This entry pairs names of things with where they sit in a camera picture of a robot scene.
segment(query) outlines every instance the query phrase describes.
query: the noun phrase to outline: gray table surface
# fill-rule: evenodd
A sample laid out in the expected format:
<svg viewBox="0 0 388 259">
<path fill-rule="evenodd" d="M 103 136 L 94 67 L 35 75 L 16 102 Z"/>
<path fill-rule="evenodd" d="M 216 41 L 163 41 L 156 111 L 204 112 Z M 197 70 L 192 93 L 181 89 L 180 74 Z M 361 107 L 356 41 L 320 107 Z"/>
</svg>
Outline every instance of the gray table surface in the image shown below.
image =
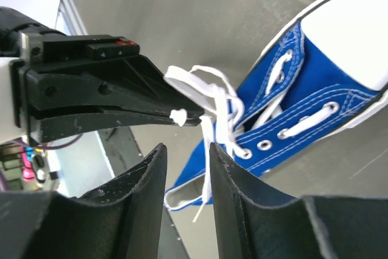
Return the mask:
<svg viewBox="0 0 388 259">
<path fill-rule="evenodd" d="M 124 35 L 141 45 L 163 72 L 202 64 L 221 69 L 234 86 L 243 80 L 273 35 L 314 0 L 78 0 L 91 34 Z M 266 175 L 292 195 L 388 195 L 388 110 L 356 129 L 317 142 Z M 163 142 L 169 151 L 167 187 L 192 149 L 200 128 L 132 128 L 146 153 Z M 217 258 L 212 207 L 196 224 L 196 208 L 172 214 L 191 258 Z"/>
</svg>

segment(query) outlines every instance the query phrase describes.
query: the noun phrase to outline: white rubber sole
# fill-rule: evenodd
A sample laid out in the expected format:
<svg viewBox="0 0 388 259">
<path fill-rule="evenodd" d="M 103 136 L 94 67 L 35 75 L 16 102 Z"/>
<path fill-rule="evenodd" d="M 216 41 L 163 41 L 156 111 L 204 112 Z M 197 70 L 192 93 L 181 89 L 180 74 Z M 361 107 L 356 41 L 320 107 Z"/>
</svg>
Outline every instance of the white rubber sole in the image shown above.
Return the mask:
<svg viewBox="0 0 388 259">
<path fill-rule="evenodd" d="M 276 36 L 266 45 L 264 50 L 261 52 L 260 57 L 256 60 L 256 62 L 253 64 L 252 68 L 250 69 L 249 73 L 253 70 L 253 68 L 260 62 L 261 58 L 266 55 L 266 53 L 279 41 L 279 39 L 282 37 L 285 32 L 287 32 L 291 27 L 293 27 L 298 21 L 300 21 L 305 15 L 309 14 L 312 10 L 316 9 L 318 6 L 320 6 L 323 2 L 327 0 L 316 0 L 313 3 L 311 3 L 309 6 L 307 6 L 304 10 L 299 12 L 291 21 L 289 21 L 288 24 L 286 24 L 280 32 L 276 34 Z M 382 95 L 382 97 L 375 101 L 374 103 L 370 104 L 366 110 L 364 110 L 359 115 L 355 116 L 353 119 L 342 125 L 339 129 L 334 130 L 333 132 L 329 133 L 327 136 L 334 135 L 336 133 L 339 133 L 345 129 L 351 129 L 359 124 L 361 124 L 363 121 L 370 118 L 372 115 L 376 114 L 378 111 L 383 109 L 388 104 L 388 90 L 385 91 L 385 93 Z"/>
</svg>

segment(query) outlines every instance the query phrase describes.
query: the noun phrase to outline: blue sneaker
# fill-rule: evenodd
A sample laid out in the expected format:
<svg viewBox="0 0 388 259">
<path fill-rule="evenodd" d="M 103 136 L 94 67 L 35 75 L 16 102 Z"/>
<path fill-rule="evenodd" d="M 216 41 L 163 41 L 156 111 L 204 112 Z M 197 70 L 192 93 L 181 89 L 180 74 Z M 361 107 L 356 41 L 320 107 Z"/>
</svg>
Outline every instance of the blue sneaker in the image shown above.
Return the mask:
<svg viewBox="0 0 388 259">
<path fill-rule="evenodd" d="M 169 67 L 165 80 L 210 113 L 165 205 L 180 210 L 212 203 L 209 145 L 257 177 L 316 140 L 352 128 L 388 103 L 388 0 L 317 0 L 264 49 L 235 91 L 211 67 Z M 206 71 L 225 87 L 193 74 Z M 214 99 L 215 106 L 209 102 Z M 184 124 L 185 110 L 171 118 Z"/>
</svg>

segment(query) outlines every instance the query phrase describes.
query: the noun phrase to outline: shoelace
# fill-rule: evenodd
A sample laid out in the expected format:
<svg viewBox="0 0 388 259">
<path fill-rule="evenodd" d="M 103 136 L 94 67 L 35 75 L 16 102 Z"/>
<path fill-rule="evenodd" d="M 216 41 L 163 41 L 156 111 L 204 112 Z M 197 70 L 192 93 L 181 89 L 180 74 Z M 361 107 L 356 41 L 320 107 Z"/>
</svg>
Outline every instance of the shoelace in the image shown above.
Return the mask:
<svg viewBox="0 0 388 259">
<path fill-rule="evenodd" d="M 265 94 L 268 95 L 273 86 L 276 83 L 281 83 L 284 79 L 283 66 L 286 62 L 289 62 L 292 58 L 292 51 L 287 51 L 282 57 L 277 60 L 270 73 L 269 80 L 267 82 Z M 193 72 L 201 70 L 207 73 L 211 73 L 221 78 L 227 91 L 217 86 L 216 84 L 207 84 L 201 78 L 193 74 Z M 216 115 L 215 131 L 211 117 L 203 115 L 201 119 L 202 133 L 204 136 L 204 150 L 205 150 L 205 177 L 204 185 L 202 188 L 202 205 L 199 208 L 193 222 L 197 220 L 203 207 L 207 204 L 212 196 L 212 185 L 210 181 L 210 143 L 217 142 L 225 145 L 226 152 L 232 158 L 238 156 L 242 159 L 250 159 L 252 157 L 252 151 L 240 147 L 236 142 L 236 137 L 243 133 L 243 128 L 233 130 L 237 122 L 243 117 L 245 107 L 241 99 L 238 98 L 237 93 L 233 86 L 230 84 L 228 78 L 223 72 L 213 67 L 195 65 L 191 71 L 186 71 L 176 66 L 170 66 L 167 73 L 164 75 L 164 79 L 177 91 L 181 92 L 199 106 L 208 110 L 210 113 Z M 270 118 L 275 118 L 283 111 L 280 107 L 280 103 L 287 94 L 287 89 L 273 98 L 260 114 L 252 129 L 257 129 L 265 124 Z M 215 107 L 213 107 L 207 100 L 207 98 L 214 99 Z M 286 139 L 316 126 L 323 122 L 339 108 L 339 105 L 335 102 L 327 103 L 323 108 L 313 115 L 305 116 L 300 119 L 297 124 L 289 129 L 283 129 L 278 133 L 279 139 Z M 172 110 L 170 118 L 174 120 L 179 126 L 183 126 L 187 118 L 187 112 L 184 109 Z M 258 143 L 260 150 L 268 150 L 271 148 L 271 141 L 261 141 Z"/>
</svg>

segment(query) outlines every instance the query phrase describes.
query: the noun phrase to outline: shoe sole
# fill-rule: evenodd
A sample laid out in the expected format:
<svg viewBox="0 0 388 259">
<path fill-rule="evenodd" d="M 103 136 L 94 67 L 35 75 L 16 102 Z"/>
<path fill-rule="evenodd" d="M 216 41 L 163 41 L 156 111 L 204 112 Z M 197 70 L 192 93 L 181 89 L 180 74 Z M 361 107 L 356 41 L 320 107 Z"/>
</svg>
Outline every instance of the shoe sole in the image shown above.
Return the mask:
<svg viewBox="0 0 388 259">
<path fill-rule="evenodd" d="M 307 15 L 312 13 L 314 10 L 321 7 L 323 4 L 327 3 L 330 0 L 316 0 L 313 3 L 311 3 L 309 6 L 307 6 L 304 10 L 299 12 L 288 24 L 286 24 L 280 32 L 266 45 L 264 50 L 261 52 L 260 57 L 256 60 L 252 68 L 249 70 L 249 73 L 255 68 L 255 66 L 260 62 L 261 58 L 263 58 L 266 53 L 279 42 L 279 40 L 288 32 L 290 28 L 292 28 L 297 22 L 301 21 L 303 18 L 305 18 Z M 368 104 L 363 108 L 363 110 L 360 110 L 356 115 L 352 116 L 351 118 L 347 119 L 345 122 L 343 122 L 341 125 L 339 125 L 336 129 L 334 129 L 332 132 L 327 134 L 325 137 L 334 135 L 336 133 L 339 133 L 345 129 L 351 129 L 359 124 L 361 124 L 363 121 L 370 118 L 372 115 L 376 114 L 378 111 L 383 109 L 388 104 L 388 83 L 380 90 L 379 94 L 374 97 Z"/>
</svg>

